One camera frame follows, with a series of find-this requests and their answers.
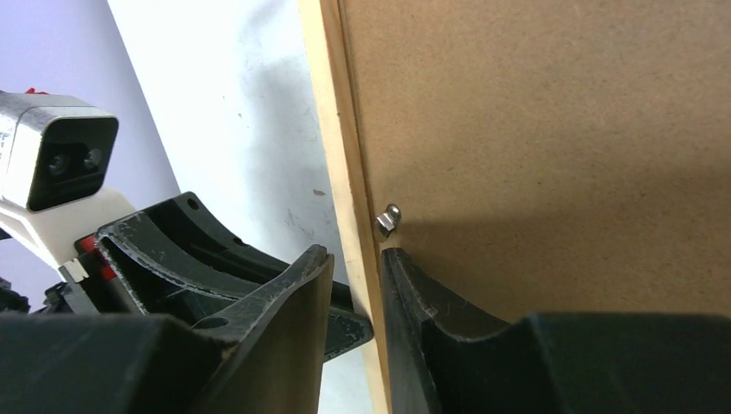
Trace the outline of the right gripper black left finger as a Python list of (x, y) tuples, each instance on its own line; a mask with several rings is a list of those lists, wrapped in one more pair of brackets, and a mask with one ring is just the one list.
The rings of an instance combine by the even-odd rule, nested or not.
[(188, 326), (165, 315), (1, 316), (4, 413), (314, 413), (334, 258), (313, 245)]

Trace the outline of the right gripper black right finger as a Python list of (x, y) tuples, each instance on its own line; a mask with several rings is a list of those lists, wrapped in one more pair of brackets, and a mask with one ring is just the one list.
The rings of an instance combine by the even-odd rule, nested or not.
[(494, 317), (401, 248), (381, 255), (395, 413), (727, 413), (730, 321), (705, 314)]

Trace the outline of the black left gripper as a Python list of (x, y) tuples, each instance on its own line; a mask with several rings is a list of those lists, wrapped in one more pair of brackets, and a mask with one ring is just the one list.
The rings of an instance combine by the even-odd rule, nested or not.
[(189, 325), (244, 298), (288, 268), (246, 244), (192, 192), (103, 225), (74, 243), (61, 281), (31, 310), (1, 280), (1, 311), (29, 315), (164, 313)]

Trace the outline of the brown cardboard backing board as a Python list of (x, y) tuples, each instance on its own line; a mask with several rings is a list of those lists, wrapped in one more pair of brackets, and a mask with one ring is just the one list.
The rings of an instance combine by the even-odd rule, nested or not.
[(727, 1), (345, 1), (374, 212), (503, 319), (730, 312)]

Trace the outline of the light wooden picture frame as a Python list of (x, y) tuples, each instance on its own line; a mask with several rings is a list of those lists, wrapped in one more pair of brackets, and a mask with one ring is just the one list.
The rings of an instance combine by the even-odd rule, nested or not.
[(379, 250), (360, 153), (344, 5), (301, 1), (298, 8), (353, 304), (374, 332), (363, 350), (373, 409), (391, 413)]

